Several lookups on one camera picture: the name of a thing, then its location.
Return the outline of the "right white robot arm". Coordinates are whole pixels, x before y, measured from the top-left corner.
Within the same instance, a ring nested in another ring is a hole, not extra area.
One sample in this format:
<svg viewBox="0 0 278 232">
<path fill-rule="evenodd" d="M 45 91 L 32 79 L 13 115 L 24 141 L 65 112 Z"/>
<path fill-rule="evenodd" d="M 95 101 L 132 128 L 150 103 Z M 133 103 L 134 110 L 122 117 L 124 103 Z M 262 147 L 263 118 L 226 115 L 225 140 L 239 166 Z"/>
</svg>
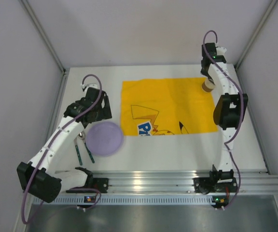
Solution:
<svg viewBox="0 0 278 232">
<path fill-rule="evenodd" d="M 247 94 L 239 91 L 238 85 L 228 76 L 228 65 L 224 57 L 226 48 L 215 43 L 202 45 L 201 74 L 206 77 L 202 83 L 205 92 L 218 92 L 219 99 L 213 110 L 213 122 L 219 128 L 216 158 L 208 178 L 197 181 L 197 191 L 236 192 L 232 161 L 233 140 L 244 120 L 248 104 Z"/>
</svg>

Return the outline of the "fork with green handle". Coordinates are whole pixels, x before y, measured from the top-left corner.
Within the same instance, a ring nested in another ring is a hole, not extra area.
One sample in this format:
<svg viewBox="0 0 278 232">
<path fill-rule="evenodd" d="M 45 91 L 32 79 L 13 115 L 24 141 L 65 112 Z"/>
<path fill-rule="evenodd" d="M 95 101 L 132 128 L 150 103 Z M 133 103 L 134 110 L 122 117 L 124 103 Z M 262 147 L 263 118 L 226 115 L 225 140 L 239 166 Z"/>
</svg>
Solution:
<svg viewBox="0 0 278 232">
<path fill-rule="evenodd" d="M 80 154 L 80 151 L 79 151 L 79 147 L 78 147 L 78 143 L 77 143 L 77 138 L 74 139 L 74 145 L 75 145 L 75 150 L 76 150 L 77 158 L 78 158 L 78 161 L 79 161 L 79 165 L 82 166 L 83 165 L 83 161 L 82 161 L 81 154 Z"/>
</svg>

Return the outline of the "purple plastic plate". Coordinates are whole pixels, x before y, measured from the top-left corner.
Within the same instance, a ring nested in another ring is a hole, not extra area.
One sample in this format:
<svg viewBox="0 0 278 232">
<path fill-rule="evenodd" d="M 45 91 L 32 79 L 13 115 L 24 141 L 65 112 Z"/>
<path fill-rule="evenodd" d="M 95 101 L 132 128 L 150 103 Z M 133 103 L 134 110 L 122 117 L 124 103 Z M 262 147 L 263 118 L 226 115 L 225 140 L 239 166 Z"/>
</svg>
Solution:
<svg viewBox="0 0 278 232">
<path fill-rule="evenodd" d="M 105 121 L 93 125 L 88 130 L 85 141 L 92 154 L 107 157 L 121 148 L 124 134 L 117 124 Z"/>
</svg>

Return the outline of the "yellow pikachu cloth placemat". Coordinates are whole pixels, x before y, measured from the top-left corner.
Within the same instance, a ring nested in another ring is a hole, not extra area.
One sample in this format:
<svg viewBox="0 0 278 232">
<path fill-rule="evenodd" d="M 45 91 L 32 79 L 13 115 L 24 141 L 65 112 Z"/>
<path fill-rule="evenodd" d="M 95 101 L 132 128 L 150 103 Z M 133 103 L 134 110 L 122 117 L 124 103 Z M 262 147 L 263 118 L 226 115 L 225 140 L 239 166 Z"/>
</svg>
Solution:
<svg viewBox="0 0 278 232">
<path fill-rule="evenodd" d="M 205 78 L 124 81 L 121 128 L 126 136 L 185 135 L 217 132 L 214 101 L 202 89 Z"/>
</svg>

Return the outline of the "paper cup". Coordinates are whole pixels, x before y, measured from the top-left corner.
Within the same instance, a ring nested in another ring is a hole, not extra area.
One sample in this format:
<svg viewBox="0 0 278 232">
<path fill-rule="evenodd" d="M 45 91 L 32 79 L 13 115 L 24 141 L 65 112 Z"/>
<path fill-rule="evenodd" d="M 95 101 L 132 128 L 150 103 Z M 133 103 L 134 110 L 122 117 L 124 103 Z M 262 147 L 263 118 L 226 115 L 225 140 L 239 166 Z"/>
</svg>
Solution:
<svg viewBox="0 0 278 232">
<path fill-rule="evenodd" d="M 209 79 L 205 79 L 201 87 L 205 92 L 211 92 L 212 90 L 215 89 L 216 85 L 213 82 L 211 82 Z"/>
</svg>

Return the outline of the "spoon with green handle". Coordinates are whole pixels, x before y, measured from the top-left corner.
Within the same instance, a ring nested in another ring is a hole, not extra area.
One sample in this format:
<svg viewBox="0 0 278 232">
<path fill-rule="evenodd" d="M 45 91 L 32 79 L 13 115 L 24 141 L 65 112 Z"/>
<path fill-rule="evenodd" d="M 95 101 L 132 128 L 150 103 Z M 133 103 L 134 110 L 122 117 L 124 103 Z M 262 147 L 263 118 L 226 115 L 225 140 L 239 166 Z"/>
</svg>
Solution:
<svg viewBox="0 0 278 232">
<path fill-rule="evenodd" d="M 87 144 L 86 144 L 86 134 L 85 134 L 85 132 L 82 131 L 81 133 L 79 133 L 78 137 L 83 141 L 83 144 L 84 144 L 84 146 L 85 146 L 85 148 L 87 150 L 87 153 L 89 155 L 89 158 L 90 158 L 91 162 L 95 163 L 93 155 L 92 155 L 91 151 L 89 150 L 89 148 L 87 147 Z"/>
</svg>

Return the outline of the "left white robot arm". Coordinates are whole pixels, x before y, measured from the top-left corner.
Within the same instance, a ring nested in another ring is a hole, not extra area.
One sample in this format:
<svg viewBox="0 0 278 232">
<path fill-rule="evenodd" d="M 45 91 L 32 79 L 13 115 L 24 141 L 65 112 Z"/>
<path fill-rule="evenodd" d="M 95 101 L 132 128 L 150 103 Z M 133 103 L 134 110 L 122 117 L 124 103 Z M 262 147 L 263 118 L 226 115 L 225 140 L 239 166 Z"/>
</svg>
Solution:
<svg viewBox="0 0 278 232">
<path fill-rule="evenodd" d="M 70 104 L 56 131 L 28 163 L 21 162 L 16 171 L 23 190 L 46 203 L 64 191 L 88 191 L 93 186 L 91 171 L 76 167 L 57 172 L 58 163 L 68 157 L 68 148 L 88 124 L 110 119 L 109 97 L 105 91 L 87 87 L 86 95 Z"/>
</svg>

